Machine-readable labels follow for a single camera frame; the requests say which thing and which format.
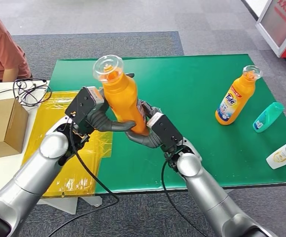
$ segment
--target cardboard box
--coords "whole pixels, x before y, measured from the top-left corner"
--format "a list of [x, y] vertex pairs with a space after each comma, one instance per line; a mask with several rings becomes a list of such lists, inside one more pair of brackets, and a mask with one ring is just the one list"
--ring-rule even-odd
[[0, 157], [20, 154], [28, 112], [16, 99], [0, 100]]

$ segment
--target white table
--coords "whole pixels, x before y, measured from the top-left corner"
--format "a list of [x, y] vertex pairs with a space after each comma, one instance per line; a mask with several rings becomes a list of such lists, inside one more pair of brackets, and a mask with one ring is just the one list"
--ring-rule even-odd
[[[43, 82], [35, 81], [36, 84], [40, 85]], [[6, 89], [12, 89], [12, 82], [2, 82], [0, 83], [0, 91]], [[36, 90], [33, 93], [37, 99], [43, 96], [43, 90]], [[0, 100], [14, 98], [13, 91], [8, 91], [0, 93]], [[29, 138], [31, 134], [34, 121], [36, 119], [38, 107], [26, 107], [28, 111], [29, 117], [27, 127], [26, 130], [25, 138], [23, 141], [23, 152], [19, 155], [2, 157], [0, 158], [0, 189], [11, 180], [18, 169], [20, 168], [23, 155], [28, 145]], [[60, 210], [68, 212], [69, 214], [76, 214], [77, 207], [77, 197], [64, 197], [64, 198], [45, 198], [41, 199], [38, 204], [48, 204]], [[84, 200], [91, 205], [100, 206], [102, 204], [100, 197], [83, 197]]]

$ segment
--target orange detergent bottle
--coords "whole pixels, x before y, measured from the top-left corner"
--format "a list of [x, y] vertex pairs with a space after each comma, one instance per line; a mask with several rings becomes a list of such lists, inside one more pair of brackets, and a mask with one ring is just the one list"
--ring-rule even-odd
[[137, 89], [133, 78], [123, 72], [122, 59], [115, 55], [106, 55], [94, 65], [94, 77], [102, 82], [105, 98], [118, 121], [135, 121], [132, 130], [148, 135], [146, 116], [137, 99]]
[[243, 69], [243, 75], [235, 80], [215, 112], [217, 120], [222, 125], [234, 122], [255, 91], [255, 82], [261, 77], [261, 71], [250, 65]]

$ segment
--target person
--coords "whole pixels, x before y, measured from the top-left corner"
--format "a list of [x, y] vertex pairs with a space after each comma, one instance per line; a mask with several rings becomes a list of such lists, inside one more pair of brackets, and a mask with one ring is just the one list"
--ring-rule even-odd
[[31, 72], [25, 53], [0, 20], [0, 82], [30, 77]]

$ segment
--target person's arm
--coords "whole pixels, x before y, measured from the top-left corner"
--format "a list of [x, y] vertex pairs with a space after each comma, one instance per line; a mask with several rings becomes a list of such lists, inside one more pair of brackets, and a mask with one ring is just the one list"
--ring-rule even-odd
[[18, 67], [12, 69], [5, 69], [4, 74], [2, 75], [2, 82], [14, 81], [17, 79], [18, 72]]
[[2, 82], [14, 81], [23, 57], [11, 34], [0, 21], [0, 63], [4, 67]]

